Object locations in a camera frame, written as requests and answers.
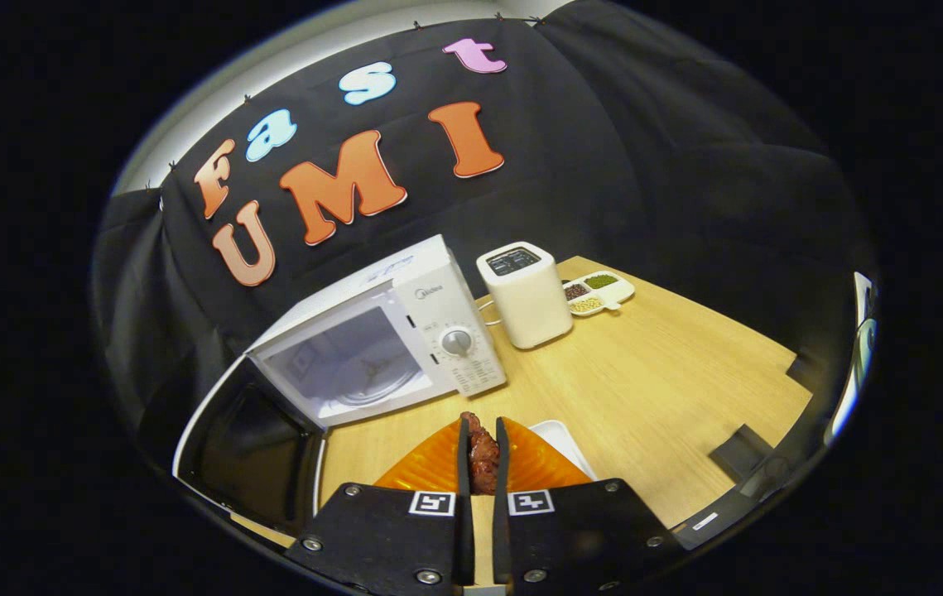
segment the microwave dial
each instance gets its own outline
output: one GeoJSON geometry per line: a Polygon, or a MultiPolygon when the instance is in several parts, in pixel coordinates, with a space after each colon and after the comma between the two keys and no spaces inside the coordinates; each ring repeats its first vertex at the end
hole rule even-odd
{"type": "Polygon", "coordinates": [[[441,335],[441,348],[454,356],[466,356],[471,351],[471,333],[467,329],[451,327],[441,335]]]}

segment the orange plate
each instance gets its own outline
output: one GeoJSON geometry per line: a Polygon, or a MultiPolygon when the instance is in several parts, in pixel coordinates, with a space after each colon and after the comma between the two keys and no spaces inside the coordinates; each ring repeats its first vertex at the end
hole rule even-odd
{"type": "Polygon", "coordinates": [[[394,464],[375,486],[402,490],[456,492],[456,444],[460,421],[438,430],[394,464]]]}
{"type": "Polygon", "coordinates": [[[534,430],[504,418],[508,431],[508,491],[555,489],[593,482],[534,430]]]}

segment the blue letter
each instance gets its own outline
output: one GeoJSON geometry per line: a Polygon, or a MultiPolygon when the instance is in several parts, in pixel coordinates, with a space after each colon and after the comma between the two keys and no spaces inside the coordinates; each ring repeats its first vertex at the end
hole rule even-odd
{"type": "Polygon", "coordinates": [[[394,75],[387,74],[391,70],[391,65],[387,63],[376,63],[347,72],[346,76],[339,79],[339,89],[349,91],[346,103],[359,106],[369,99],[389,94],[398,82],[394,75]]]}
{"type": "Polygon", "coordinates": [[[278,109],[261,122],[251,128],[247,140],[251,146],[247,147],[247,161],[257,161],[269,155],[273,147],[280,147],[291,140],[298,125],[291,122],[291,113],[285,109],[278,109]]]}

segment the letter m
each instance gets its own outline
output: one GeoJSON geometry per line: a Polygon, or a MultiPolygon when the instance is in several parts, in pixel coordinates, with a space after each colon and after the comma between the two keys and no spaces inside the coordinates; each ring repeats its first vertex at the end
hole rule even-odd
{"type": "Polygon", "coordinates": [[[344,224],[354,222],[354,197],[360,194],[361,215],[380,214],[406,199],[408,193],[394,184],[379,155],[379,131],[353,135],[339,149],[339,165],[332,176],[308,161],[292,167],[279,185],[294,196],[306,223],[306,244],[313,246],[335,234],[335,223],[324,211],[344,224]]]}

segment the white tray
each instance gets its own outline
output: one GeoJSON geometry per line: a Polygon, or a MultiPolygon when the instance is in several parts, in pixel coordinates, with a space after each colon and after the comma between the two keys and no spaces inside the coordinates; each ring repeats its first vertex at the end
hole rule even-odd
{"type": "Polygon", "coordinates": [[[536,436],[544,439],[547,444],[554,446],[559,453],[563,454],[563,457],[569,459],[571,464],[577,465],[578,469],[585,472],[585,475],[589,478],[599,480],[599,478],[596,478],[596,472],[593,472],[591,465],[589,465],[589,461],[581,455],[581,449],[578,449],[574,437],[570,436],[566,424],[559,420],[546,420],[536,423],[529,429],[534,430],[536,436]]]}
{"type": "Polygon", "coordinates": [[[575,302],[581,302],[582,300],[588,300],[589,298],[599,299],[600,302],[603,302],[604,305],[599,306],[599,308],[586,310],[584,313],[577,312],[577,310],[570,309],[570,313],[579,317],[588,317],[589,315],[595,315],[603,309],[618,310],[619,302],[623,300],[628,300],[630,296],[633,295],[633,292],[637,289],[633,287],[633,283],[629,283],[625,278],[616,274],[616,272],[608,271],[599,271],[591,272],[587,276],[580,276],[578,279],[572,279],[569,282],[563,284],[563,290],[566,290],[567,287],[571,286],[582,286],[589,291],[588,294],[582,294],[573,300],[568,300],[567,305],[573,305],[575,302]],[[615,280],[618,280],[614,283],[609,283],[607,286],[596,288],[593,290],[592,287],[584,284],[585,280],[591,278],[592,276],[599,275],[608,275],[613,276],[615,280]]]}

